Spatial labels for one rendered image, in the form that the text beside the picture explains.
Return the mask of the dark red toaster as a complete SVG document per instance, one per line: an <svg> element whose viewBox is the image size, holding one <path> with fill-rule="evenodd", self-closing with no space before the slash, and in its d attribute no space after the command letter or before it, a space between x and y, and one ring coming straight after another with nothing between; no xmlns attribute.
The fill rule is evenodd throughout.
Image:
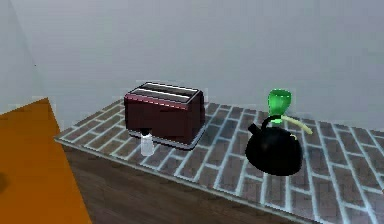
<svg viewBox="0 0 384 224"><path fill-rule="evenodd" d="M124 96L125 125L132 137L149 133L154 142L193 150L205 126L199 89L146 82Z"/></svg>

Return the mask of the clear salt shaker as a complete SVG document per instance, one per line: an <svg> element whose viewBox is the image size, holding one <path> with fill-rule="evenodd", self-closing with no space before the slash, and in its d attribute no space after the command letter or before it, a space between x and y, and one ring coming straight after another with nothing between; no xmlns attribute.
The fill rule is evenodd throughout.
<svg viewBox="0 0 384 224"><path fill-rule="evenodd" d="M141 154L152 156L154 154L153 137L149 129L141 130Z"/></svg>

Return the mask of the brown wooden counter cabinet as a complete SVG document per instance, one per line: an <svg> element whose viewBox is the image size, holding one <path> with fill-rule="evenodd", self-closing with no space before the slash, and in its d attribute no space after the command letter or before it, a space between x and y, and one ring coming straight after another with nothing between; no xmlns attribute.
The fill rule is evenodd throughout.
<svg viewBox="0 0 384 224"><path fill-rule="evenodd" d="M307 120L295 134L302 169L276 177L244 155L265 113L209 103L192 151L158 145L150 157L117 101L60 133L93 224L384 224L384 132Z"/></svg>

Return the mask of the black kettle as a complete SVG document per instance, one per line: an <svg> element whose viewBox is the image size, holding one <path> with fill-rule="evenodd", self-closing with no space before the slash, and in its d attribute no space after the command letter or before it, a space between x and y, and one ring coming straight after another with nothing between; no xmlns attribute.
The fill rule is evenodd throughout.
<svg viewBox="0 0 384 224"><path fill-rule="evenodd" d="M290 176L302 168L303 150L297 137L280 127L268 127L268 124L281 116L266 118L261 127L252 123L248 131L252 134L248 140L245 156L248 162L258 170L275 176Z"/></svg>

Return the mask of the pale yellow stick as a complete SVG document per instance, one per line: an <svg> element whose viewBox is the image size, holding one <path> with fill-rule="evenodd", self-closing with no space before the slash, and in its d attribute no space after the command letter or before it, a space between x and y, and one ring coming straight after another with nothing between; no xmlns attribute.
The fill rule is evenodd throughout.
<svg viewBox="0 0 384 224"><path fill-rule="evenodd" d="M296 120L296 119L294 119L292 117L288 117L288 116L285 116L285 115L281 115L281 119L284 120L284 121L287 121L288 123L291 123L291 124L294 124L294 125L300 127L304 132L306 132L309 135L313 134L312 129L310 129L307 125L305 125L304 123L302 123L299 120Z"/></svg>

